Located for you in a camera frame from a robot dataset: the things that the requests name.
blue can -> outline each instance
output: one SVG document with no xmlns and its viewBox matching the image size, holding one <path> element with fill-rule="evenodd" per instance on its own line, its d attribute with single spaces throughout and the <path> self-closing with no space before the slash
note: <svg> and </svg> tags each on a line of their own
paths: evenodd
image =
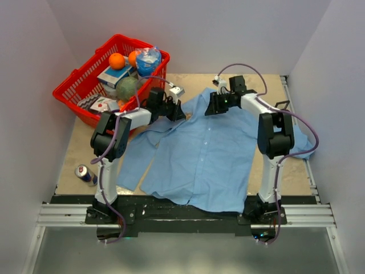
<svg viewBox="0 0 365 274">
<path fill-rule="evenodd" d="M 93 187 L 98 184 L 98 177 L 84 164 L 76 167 L 75 175 L 87 183 L 89 187 Z"/>
</svg>

white wall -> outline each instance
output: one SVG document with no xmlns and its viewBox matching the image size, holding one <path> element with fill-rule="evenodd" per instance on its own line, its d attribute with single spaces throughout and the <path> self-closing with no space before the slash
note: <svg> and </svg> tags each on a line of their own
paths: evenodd
<svg viewBox="0 0 365 274">
<path fill-rule="evenodd" d="M 311 166 L 351 273 L 365 269 L 364 10 L 362 0 L 332 0 L 289 76 L 295 110 L 321 139 Z"/>
<path fill-rule="evenodd" d="M 116 33 L 171 55 L 168 72 L 245 62 L 287 75 L 330 0 L 47 0 L 81 65 Z M 242 68 L 232 68 L 239 72 Z"/>
<path fill-rule="evenodd" d="M 74 115 L 52 97 L 76 62 L 45 0 L 0 1 L 0 273 L 20 273 Z"/>
</svg>

blue cloth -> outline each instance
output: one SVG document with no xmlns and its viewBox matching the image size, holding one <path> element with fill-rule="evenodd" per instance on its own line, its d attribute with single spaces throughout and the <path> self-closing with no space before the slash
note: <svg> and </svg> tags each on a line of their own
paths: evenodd
<svg viewBox="0 0 365 274">
<path fill-rule="evenodd" d="M 211 92 L 206 88 L 182 105 L 184 113 L 192 114 L 189 120 L 171 122 L 163 117 L 135 137 L 117 184 L 134 190 L 153 160 L 141 185 L 145 193 L 211 212 L 242 212 L 258 122 L 238 107 L 204 116 Z M 298 127 L 294 138 L 292 152 L 313 147 Z"/>
</svg>

tabletop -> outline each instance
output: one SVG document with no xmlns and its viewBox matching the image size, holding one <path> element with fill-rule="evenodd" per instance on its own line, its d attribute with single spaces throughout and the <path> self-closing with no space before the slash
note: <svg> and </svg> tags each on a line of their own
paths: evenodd
<svg viewBox="0 0 365 274">
<path fill-rule="evenodd" d="M 221 75 L 228 82 L 228 78 L 233 74 Z M 258 93 L 263 92 L 263 83 L 258 75 L 245 74 L 245 82 L 248 89 L 255 89 Z M 276 102 L 286 100 L 286 95 L 279 75 L 264 74 L 263 77 L 267 83 L 268 94 L 262 98 L 268 103 L 275 105 Z M 185 89 L 185 94 L 181 101 L 184 103 L 201 93 L 204 88 L 214 88 L 212 79 L 214 74 L 167 74 L 167 79 L 177 86 Z M 138 133 L 142 132 L 145 127 L 138 128 L 130 137 L 131 140 Z M 89 187 L 75 176 L 75 168 L 79 164 L 87 165 L 94 173 L 98 173 L 97 165 L 91 165 L 90 160 L 95 157 L 90 147 L 90 139 L 94 129 L 84 124 L 79 118 L 76 118 L 74 129 L 71 135 L 70 143 L 64 159 L 62 171 L 58 181 L 56 194 L 58 195 L 93 195 L 96 187 Z M 262 155 L 256 148 L 253 164 L 251 168 L 248 195 L 255 195 L 260 188 L 262 179 Z M 141 178 L 140 184 L 143 183 L 145 175 Z M 135 191 L 129 191 L 117 187 L 120 195 L 143 195 L 145 194 L 137 186 Z M 282 175 L 282 195 L 311 195 L 308 175 L 305 164 L 301 159 L 290 158 L 286 161 Z"/>
</svg>

red plastic basket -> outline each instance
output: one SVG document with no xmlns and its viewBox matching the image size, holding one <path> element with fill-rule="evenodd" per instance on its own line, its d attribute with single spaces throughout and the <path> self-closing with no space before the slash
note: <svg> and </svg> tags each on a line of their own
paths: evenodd
<svg viewBox="0 0 365 274">
<path fill-rule="evenodd" d="M 131 39 L 120 34 L 114 35 L 102 47 L 95 51 L 95 54 L 80 69 L 74 70 L 70 76 L 62 82 L 54 91 L 53 96 L 68 106 L 80 119 L 92 127 L 96 127 L 100 117 L 77 106 L 77 103 L 94 94 L 106 95 L 102 84 L 96 78 L 108 65 L 109 56 L 113 53 L 121 53 L 128 56 L 135 49 L 152 47 L 152 45 Z M 160 51 L 162 61 L 152 75 L 166 77 L 167 63 L 170 55 Z M 165 88 L 165 82 L 155 78 L 148 79 L 138 91 L 138 97 L 143 100 L 148 97 L 151 87 Z M 132 97 L 122 109 L 131 110 L 137 107 L 135 97 Z"/>
</svg>

